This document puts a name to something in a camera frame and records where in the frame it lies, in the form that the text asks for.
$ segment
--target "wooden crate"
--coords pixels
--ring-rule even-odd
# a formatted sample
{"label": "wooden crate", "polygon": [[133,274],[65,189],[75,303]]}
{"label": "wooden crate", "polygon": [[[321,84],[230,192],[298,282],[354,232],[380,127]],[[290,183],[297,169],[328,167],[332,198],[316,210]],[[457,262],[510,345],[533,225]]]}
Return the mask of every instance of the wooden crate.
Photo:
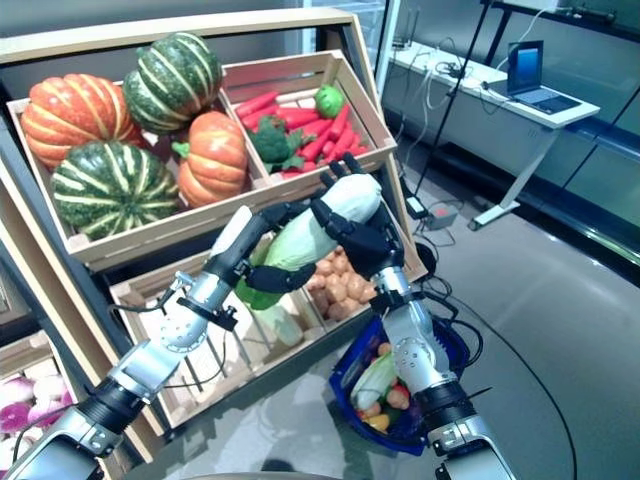
{"label": "wooden crate", "polygon": [[[223,71],[225,78],[220,97],[237,121],[235,108],[262,93],[280,92],[276,102],[282,106],[313,107],[315,93],[321,85],[329,84],[340,90],[351,106],[349,120],[362,143],[369,147],[368,152],[357,157],[365,170],[380,168],[396,147],[380,113],[340,50],[225,65]],[[259,158],[248,136],[247,143],[250,152]],[[320,174],[327,170],[326,166],[318,168],[285,183],[304,195],[309,191],[306,187],[310,182],[315,187],[320,186]],[[279,173],[272,174],[270,180],[275,184],[284,181]]]}
{"label": "wooden crate", "polygon": [[[64,368],[55,346],[44,331],[22,338],[0,348],[0,383],[21,375],[36,379],[46,375],[62,375],[73,402],[79,399],[73,383]],[[124,478],[132,464],[124,451],[118,447],[107,458],[98,459],[107,480]]]}
{"label": "wooden crate", "polygon": [[[415,280],[424,275],[426,270],[412,244],[404,234],[401,233],[401,236],[405,246],[405,272],[410,280]],[[209,251],[202,252],[113,285],[110,287],[113,300],[118,305],[152,306],[171,284],[177,271],[187,272],[192,276],[197,275],[209,254]],[[172,309],[175,301],[176,298],[167,304],[167,311]],[[285,295],[279,303],[292,314],[303,331],[301,342],[291,347],[287,347],[273,332],[262,326],[256,318],[257,315],[247,309],[234,294],[230,295],[225,305],[233,305],[237,309],[238,324],[235,328],[237,336],[231,333],[225,334],[221,328],[209,325],[207,341],[187,356],[187,361],[178,367],[168,385],[191,384],[215,375],[220,368],[225,335],[227,338],[226,376],[219,376],[213,381],[202,384],[200,388],[190,386],[163,389],[159,393],[158,400],[171,428],[181,425],[220,401],[230,392],[291,358],[362,311],[340,322],[326,321],[318,313],[309,293],[304,288]],[[165,312],[142,314],[124,310],[120,312],[134,343],[159,336],[160,320]],[[153,416],[149,409],[143,410],[143,414]],[[157,421],[153,418],[148,420],[158,435],[165,433]]]}
{"label": "wooden crate", "polygon": [[[264,187],[268,184],[267,172],[262,166],[262,162],[257,159],[258,157],[249,154],[249,179],[244,193],[192,210],[188,210],[186,203],[182,202],[181,211],[175,215],[126,232],[91,241],[86,235],[77,233],[58,217],[50,185],[52,172],[35,158],[26,143],[25,134],[20,124],[20,117],[29,102],[28,98],[7,102],[7,108],[18,132],[27,161],[43,193],[45,203],[65,248],[70,255],[94,271],[122,264],[149,252],[218,228],[224,225],[241,205],[258,205],[265,198],[265,195],[268,195],[264,191]],[[224,112],[224,107],[219,101],[214,104],[214,108]],[[177,163],[169,148],[170,137],[161,137],[161,141],[156,143],[156,136],[146,133],[145,136],[154,143],[151,152],[161,160],[168,159],[167,167],[176,174]]]}

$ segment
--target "green striped squash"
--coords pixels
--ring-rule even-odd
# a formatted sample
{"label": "green striped squash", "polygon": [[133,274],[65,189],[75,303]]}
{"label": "green striped squash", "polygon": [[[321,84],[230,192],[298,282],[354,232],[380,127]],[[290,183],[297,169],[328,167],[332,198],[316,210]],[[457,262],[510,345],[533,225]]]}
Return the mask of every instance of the green striped squash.
{"label": "green striped squash", "polygon": [[134,121],[165,134],[185,128],[218,95],[222,69],[202,38],[174,33],[138,50],[138,68],[124,80]]}
{"label": "green striped squash", "polygon": [[146,150],[119,142],[72,148],[51,184],[60,217],[92,240],[178,209],[178,186],[164,164]]}

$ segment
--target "pumpkin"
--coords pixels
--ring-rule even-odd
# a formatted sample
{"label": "pumpkin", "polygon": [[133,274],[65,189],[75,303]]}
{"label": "pumpkin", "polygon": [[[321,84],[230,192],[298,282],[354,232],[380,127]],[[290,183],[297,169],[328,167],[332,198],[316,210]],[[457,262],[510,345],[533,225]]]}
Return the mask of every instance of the pumpkin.
{"label": "pumpkin", "polygon": [[200,207],[238,195],[247,178],[244,136],[236,122],[220,112],[196,118],[189,143],[173,143],[186,160],[180,165],[178,187],[189,205]]}
{"label": "pumpkin", "polygon": [[178,32],[138,50],[138,69],[124,80],[135,122],[165,134],[186,127],[215,100],[222,69],[202,38]]}
{"label": "pumpkin", "polygon": [[72,148],[51,183],[60,216],[92,240],[178,209],[178,187],[164,164],[146,150],[118,142]]}
{"label": "pumpkin", "polygon": [[50,169],[72,147],[91,141],[144,145],[122,88],[106,78],[82,73],[47,78],[31,88],[29,99],[20,123],[29,148]]}

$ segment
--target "black robotic glove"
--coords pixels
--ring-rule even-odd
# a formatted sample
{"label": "black robotic glove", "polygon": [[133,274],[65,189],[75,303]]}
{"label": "black robotic glove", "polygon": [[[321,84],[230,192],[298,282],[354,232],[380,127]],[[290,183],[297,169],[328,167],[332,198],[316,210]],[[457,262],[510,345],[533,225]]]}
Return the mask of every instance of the black robotic glove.
{"label": "black robotic glove", "polygon": [[[349,171],[338,162],[329,164],[336,177],[365,173],[350,153],[343,160]],[[327,173],[320,178],[327,188],[335,183]],[[364,278],[387,267],[404,265],[404,247],[384,202],[366,224],[345,219],[320,199],[311,201],[311,211],[327,235],[342,245],[353,269]]]}

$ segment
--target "gray floor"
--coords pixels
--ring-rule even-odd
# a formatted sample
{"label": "gray floor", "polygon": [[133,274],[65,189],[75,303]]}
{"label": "gray floor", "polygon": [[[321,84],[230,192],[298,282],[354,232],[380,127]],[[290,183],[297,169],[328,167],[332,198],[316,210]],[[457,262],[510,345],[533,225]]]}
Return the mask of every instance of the gray floor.
{"label": "gray floor", "polygon": [[[423,157],[416,148],[416,164]],[[411,169],[407,175],[417,179]],[[451,228],[456,245],[439,249],[437,274],[542,377],[569,422],[579,478],[640,478],[638,289],[514,214],[471,232],[468,220],[488,204],[450,179],[429,175],[421,196],[425,204],[465,200]],[[449,241],[443,232],[429,237]],[[482,329],[469,313],[461,317]],[[475,399],[477,410],[518,478],[570,478],[568,443],[549,400],[513,353],[482,331],[484,355],[462,382],[468,392],[493,387]],[[389,452],[358,437],[335,411],[327,378],[344,348],[317,351],[223,401],[127,478],[259,471],[267,460],[345,479],[433,478],[438,461],[431,451],[422,457]]]}

